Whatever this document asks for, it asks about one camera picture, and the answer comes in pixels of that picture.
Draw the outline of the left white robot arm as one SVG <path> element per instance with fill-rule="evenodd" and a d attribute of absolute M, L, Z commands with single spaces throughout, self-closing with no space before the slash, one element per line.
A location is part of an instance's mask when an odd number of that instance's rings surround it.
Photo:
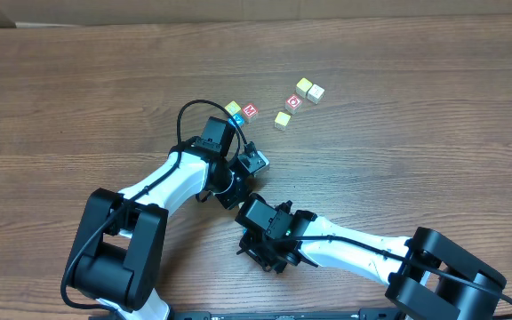
<path fill-rule="evenodd" d="M 231 210 L 250 193 L 249 177 L 269 161 L 252 143 L 229 161 L 221 147 L 199 137 L 174 146 L 147 178 L 118 192 L 98 188 L 89 196 L 60 284 L 72 308 L 72 287 L 91 298 L 90 309 L 110 319 L 167 319 L 170 307 L 155 289 L 168 218 L 202 191 Z"/>

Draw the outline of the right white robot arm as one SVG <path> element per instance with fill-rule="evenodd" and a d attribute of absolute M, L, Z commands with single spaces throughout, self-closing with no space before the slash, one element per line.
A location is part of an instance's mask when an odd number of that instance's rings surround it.
<path fill-rule="evenodd" d="M 429 228 L 414 236 L 374 236 L 340 227 L 312 212 L 240 213 L 242 252 L 265 270 L 286 265 L 341 268 L 386 287 L 411 319 L 491 319 L 506 286 L 497 270 Z"/>

